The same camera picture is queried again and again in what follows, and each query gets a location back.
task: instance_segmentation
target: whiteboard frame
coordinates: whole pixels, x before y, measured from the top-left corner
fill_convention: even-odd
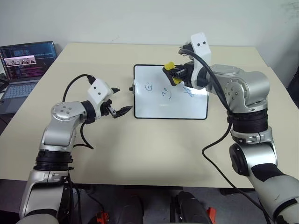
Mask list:
[[[135,101],[135,67],[136,66],[162,66],[163,64],[135,64],[133,66],[133,95],[134,95],[134,117],[137,119],[175,119],[175,120],[205,120],[207,119],[207,112],[209,108],[209,92],[207,91],[207,99],[206,99],[206,116],[204,118],[144,118],[144,117],[137,117],[136,116],[136,101]]]

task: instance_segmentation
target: table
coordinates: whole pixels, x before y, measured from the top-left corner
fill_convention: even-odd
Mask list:
[[[271,68],[254,47],[211,47],[212,64],[221,63],[266,74],[271,83],[269,125],[278,154],[278,167],[299,178],[299,112]],[[112,97],[119,109],[133,105],[128,89],[134,64],[184,63],[178,46],[70,43],[38,82],[25,103],[0,136],[0,178],[27,180],[33,168],[52,106],[62,100],[67,84],[87,73],[121,91]],[[78,80],[67,101],[84,101],[87,80]],[[210,94],[206,120],[135,119],[133,110],[113,119],[106,116],[85,127],[85,137],[95,147],[72,152],[71,177],[77,183],[228,187],[201,149],[221,137],[227,128],[226,111]],[[82,142],[78,134],[76,142]],[[246,177],[231,167],[228,153],[234,142],[227,137],[207,155],[241,188],[251,187]]]

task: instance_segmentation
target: floor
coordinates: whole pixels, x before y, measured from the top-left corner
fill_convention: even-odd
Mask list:
[[[25,181],[0,180],[0,210],[18,212],[25,185]],[[169,222],[171,196],[175,196],[181,190],[191,192],[206,208],[215,208],[217,224],[266,223],[262,212],[242,195],[224,196],[217,188],[92,185],[92,190],[87,190],[87,192],[104,205],[111,217],[110,224],[117,223],[121,207],[126,199],[130,195],[138,195],[145,208],[144,223],[152,224]],[[81,189],[80,194],[82,219],[86,224],[100,211],[100,206],[88,197],[86,190]],[[257,200],[255,192],[249,195]]]

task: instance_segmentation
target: laptop screen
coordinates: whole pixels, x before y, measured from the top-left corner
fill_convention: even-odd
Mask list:
[[[40,79],[56,58],[52,41],[0,47],[0,59],[9,82]]]

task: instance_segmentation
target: robotic arm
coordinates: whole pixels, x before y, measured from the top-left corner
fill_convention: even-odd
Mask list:
[[[118,92],[100,79],[86,75],[91,84],[87,101],[61,102],[53,106],[52,119],[46,127],[36,158],[30,172],[20,205],[20,224],[58,223],[70,213],[72,188],[69,163],[76,138],[76,127],[85,122],[93,123],[102,116],[114,118],[124,115],[132,107],[119,111],[111,107],[111,96]]]
[[[272,220],[278,224],[299,223],[299,181],[277,168],[272,129],[268,126],[270,84],[266,75],[227,65],[203,66],[205,62],[200,62],[201,59],[211,61],[203,33],[192,35],[179,54],[191,55],[191,61],[178,66],[170,62],[164,66],[171,85],[184,82],[187,87],[206,88],[220,100],[224,98],[228,122],[233,125],[231,135],[235,144],[229,148],[233,169],[248,177]]]

